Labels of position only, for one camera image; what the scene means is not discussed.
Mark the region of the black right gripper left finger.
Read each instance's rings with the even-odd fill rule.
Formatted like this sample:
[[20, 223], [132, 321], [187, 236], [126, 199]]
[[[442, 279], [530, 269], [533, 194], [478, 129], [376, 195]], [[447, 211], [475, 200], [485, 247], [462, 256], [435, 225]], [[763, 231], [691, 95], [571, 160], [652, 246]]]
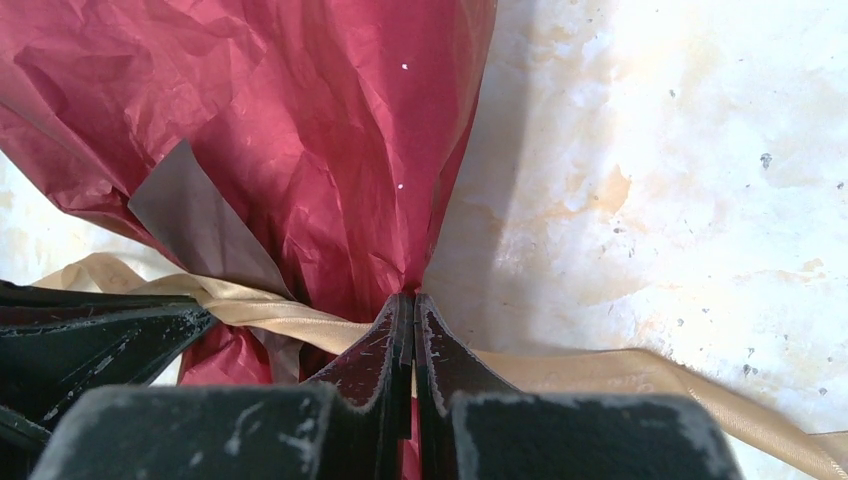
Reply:
[[389, 297], [296, 386], [100, 387], [60, 421], [36, 479], [397, 479], [413, 302]]

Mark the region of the beige satin ribbon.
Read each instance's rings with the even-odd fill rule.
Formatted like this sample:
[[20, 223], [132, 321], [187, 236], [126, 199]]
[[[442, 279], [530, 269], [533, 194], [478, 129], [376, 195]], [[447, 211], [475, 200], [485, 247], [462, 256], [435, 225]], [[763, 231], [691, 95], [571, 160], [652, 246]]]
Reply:
[[[340, 354], [368, 325], [352, 323], [277, 294], [180, 271], [147, 281], [120, 258], [93, 253], [36, 281], [54, 290], [130, 295], [185, 294], [223, 323], [257, 327]], [[477, 351], [503, 379], [531, 392], [603, 392], [688, 396], [729, 435], [817, 479], [847, 476], [847, 434], [808, 434], [782, 415], [639, 349], [521, 357]]]

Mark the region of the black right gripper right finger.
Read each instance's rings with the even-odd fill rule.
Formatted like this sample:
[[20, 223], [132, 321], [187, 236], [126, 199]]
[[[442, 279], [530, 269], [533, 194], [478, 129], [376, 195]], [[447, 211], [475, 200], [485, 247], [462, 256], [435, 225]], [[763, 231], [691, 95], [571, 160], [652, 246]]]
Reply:
[[414, 307], [425, 479], [737, 479], [718, 424], [671, 395], [531, 394]]

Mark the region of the red paper bouquet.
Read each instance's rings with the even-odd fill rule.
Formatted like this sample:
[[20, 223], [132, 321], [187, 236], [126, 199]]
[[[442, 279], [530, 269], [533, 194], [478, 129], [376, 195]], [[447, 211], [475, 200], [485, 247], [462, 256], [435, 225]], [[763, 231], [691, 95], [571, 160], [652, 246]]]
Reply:
[[182, 141], [300, 301], [417, 291], [465, 155], [493, 1], [5, 1], [1, 148], [61, 211], [168, 257], [132, 207]]

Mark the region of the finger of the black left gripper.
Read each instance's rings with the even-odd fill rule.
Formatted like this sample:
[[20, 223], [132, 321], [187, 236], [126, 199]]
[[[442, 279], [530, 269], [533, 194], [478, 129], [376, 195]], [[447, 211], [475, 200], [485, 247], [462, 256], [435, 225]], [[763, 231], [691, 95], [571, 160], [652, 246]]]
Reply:
[[36, 457], [82, 394], [150, 384], [215, 322], [188, 296], [2, 282], [2, 457]]

